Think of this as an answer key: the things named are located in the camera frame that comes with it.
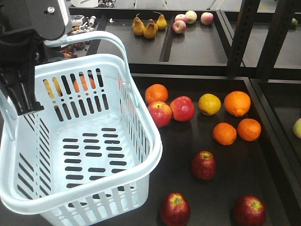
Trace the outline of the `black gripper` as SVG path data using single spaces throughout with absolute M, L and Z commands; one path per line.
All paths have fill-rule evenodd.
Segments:
M 35 97 L 35 66 L 63 58 L 62 53 L 46 47 L 44 41 L 65 35 L 41 34 L 33 27 L 15 29 L 0 34 L 0 87 L 12 100 L 18 115 L 44 110 Z

